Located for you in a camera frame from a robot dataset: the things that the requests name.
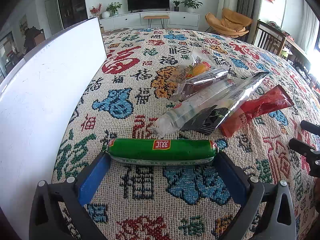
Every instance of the dark glass cabinet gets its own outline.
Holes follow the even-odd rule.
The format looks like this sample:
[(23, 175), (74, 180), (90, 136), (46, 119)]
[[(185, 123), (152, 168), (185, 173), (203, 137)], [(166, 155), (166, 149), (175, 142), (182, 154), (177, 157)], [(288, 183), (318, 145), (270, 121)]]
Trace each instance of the dark glass cabinet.
[(88, 18), (85, 0), (58, 0), (63, 28)]

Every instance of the red snack package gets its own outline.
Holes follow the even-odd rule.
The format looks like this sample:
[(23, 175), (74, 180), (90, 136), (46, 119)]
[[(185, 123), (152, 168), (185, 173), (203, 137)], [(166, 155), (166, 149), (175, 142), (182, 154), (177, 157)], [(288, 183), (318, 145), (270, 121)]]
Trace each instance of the red snack package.
[(225, 137), (229, 138), (253, 118), (293, 105), (294, 103), (282, 86), (277, 85), (258, 99), (244, 102), (237, 111), (221, 124), (221, 131)]

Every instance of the silver screw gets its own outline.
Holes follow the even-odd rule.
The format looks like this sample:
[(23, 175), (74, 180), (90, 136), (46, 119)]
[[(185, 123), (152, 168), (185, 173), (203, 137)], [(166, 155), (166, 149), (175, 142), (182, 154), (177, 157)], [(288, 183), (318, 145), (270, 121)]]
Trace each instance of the silver screw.
[(72, 182), (74, 182), (74, 181), (75, 181), (75, 177), (73, 177), (73, 176), (67, 178), (67, 182), (68, 182), (68, 183), (72, 183)]
[(38, 186), (39, 186), (39, 187), (42, 187), (42, 186), (44, 186), (44, 184), (45, 184), (45, 181), (44, 181), (44, 180), (41, 180), (41, 181), (39, 181)]
[(280, 181), (280, 184), (283, 187), (287, 186), (287, 182), (285, 180), (283, 180), (283, 179)]
[(256, 176), (250, 177), (250, 180), (251, 180), (253, 183), (257, 183), (257, 182), (259, 181)]

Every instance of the white tv cabinet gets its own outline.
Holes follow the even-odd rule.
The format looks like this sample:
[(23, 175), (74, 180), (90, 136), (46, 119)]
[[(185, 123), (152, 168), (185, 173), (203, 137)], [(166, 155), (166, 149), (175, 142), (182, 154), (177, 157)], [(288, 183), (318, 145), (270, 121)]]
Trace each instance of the white tv cabinet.
[[(170, 19), (164, 20), (165, 28), (198, 30), (199, 14), (172, 11), (136, 12), (111, 16), (109, 18), (100, 20), (100, 26), (104, 27), (105, 31), (121, 28), (148, 28), (148, 20), (143, 19), (143, 17), (150, 15), (168, 15)], [(153, 19), (151, 27), (161, 28), (160, 19)]]

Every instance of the white vase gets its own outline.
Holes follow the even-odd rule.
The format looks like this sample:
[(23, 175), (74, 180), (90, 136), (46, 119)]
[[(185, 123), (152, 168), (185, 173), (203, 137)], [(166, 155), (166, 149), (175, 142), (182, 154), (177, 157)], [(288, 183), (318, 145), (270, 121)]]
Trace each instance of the white vase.
[(110, 17), (110, 12), (105, 11), (105, 12), (102, 13), (102, 18), (103, 19), (108, 18), (108, 17)]
[(188, 13), (195, 13), (196, 12), (196, 9), (194, 9), (193, 7), (187, 7), (186, 9), (187, 9), (186, 11)]

